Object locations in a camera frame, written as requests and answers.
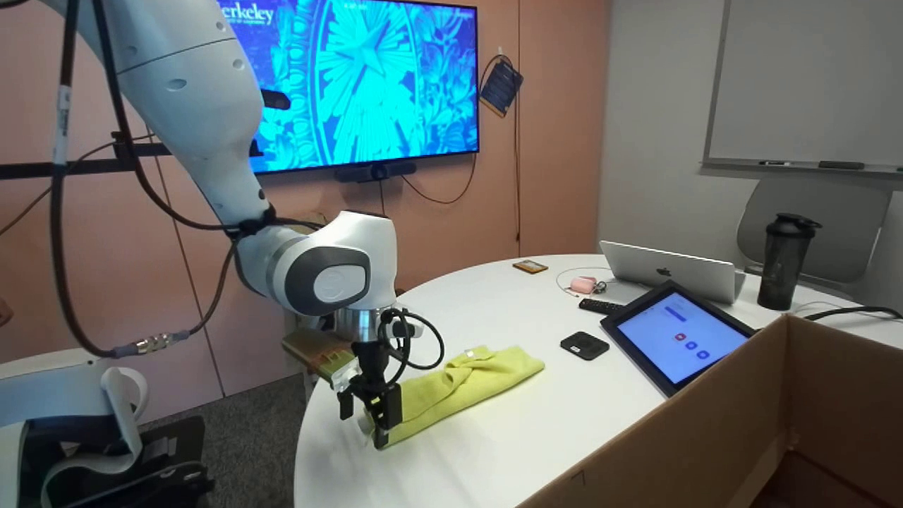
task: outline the wall-mounted tv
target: wall-mounted tv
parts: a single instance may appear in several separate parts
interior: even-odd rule
[[[219,0],[266,106],[253,173],[480,150],[477,8],[386,0]]]

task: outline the yellow cloth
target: yellow cloth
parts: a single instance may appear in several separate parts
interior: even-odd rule
[[[400,424],[388,432],[388,446],[532,377],[541,360],[521,348],[474,348],[450,357],[443,369],[400,383]]]

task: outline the wall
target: wall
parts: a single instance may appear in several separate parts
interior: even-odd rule
[[[600,238],[736,260],[752,178],[703,174],[721,0],[614,0]],[[903,199],[861,298],[903,308]]]
[[[340,209],[383,212],[394,221],[400,269],[397,286],[411,288],[436,274],[515,256],[520,250],[590,249],[594,221],[597,140],[604,102],[607,3],[577,0],[552,8],[541,0],[480,0],[482,63],[504,51],[527,82],[515,102],[520,119],[482,106],[482,151],[474,183],[453,207],[417,198],[405,183],[266,181],[268,198],[284,216],[329,221]],[[562,22],[582,19],[562,36]],[[46,161],[51,151],[53,80],[60,19],[39,3],[0,10],[0,163]],[[79,44],[70,159],[106,140],[113,116],[98,63]],[[555,106],[562,94],[586,96],[590,106]],[[541,163],[525,144],[541,144]],[[208,207],[188,174],[170,159],[146,163],[151,183],[175,209],[205,222]],[[419,163],[410,181],[431,198],[453,198],[467,181],[472,161]],[[0,226],[15,216],[48,181],[0,181]],[[191,328],[215,294],[223,233],[191,232],[167,221],[136,187],[133,174],[79,174],[64,195],[64,249],[77,312],[98,343]],[[72,348],[60,318],[48,260],[48,212],[37,207],[0,238],[0,298],[15,318],[0,328],[0,360]],[[146,420],[184,413],[297,369],[280,338],[283,311],[239,286],[229,271],[219,311],[202,332],[160,356],[133,357],[151,387]]]

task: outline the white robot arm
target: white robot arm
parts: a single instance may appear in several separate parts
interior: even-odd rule
[[[191,174],[236,249],[242,281],[294,311],[345,311],[360,374],[349,383],[376,418],[397,420],[397,389],[386,387],[383,312],[394,305],[394,226],[370,215],[339,215],[319,232],[276,221],[247,166],[259,125],[259,84],[215,0],[46,0],[64,13],[79,5],[79,34],[101,53],[96,5],[106,19],[116,82],[149,130]]]

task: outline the curved table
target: curved table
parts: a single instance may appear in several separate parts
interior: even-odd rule
[[[339,420],[335,396],[315,383],[297,444],[297,504],[507,508],[666,401],[621,348],[594,360],[558,350],[573,331],[607,338],[600,318],[577,311],[577,298],[565,291],[573,276],[613,278],[604,256],[532,260],[548,271],[531,276],[510,269],[510,260],[474,264],[403,294],[400,305],[441,328],[445,357],[477,343],[493,350],[520,343],[545,360],[545,373],[383,452],[371,448],[357,420]],[[750,328],[765,328],[779,312],[758,308],[755,291],[758,278],[748,276],[726,311]],[[641,294],[642,288],[613,281],[604,298],[628,301]],[[851,301],[799,288],[789,312],[847,305]],[[415,342],[415,360],[429,360],[434,352],[429,336]]]

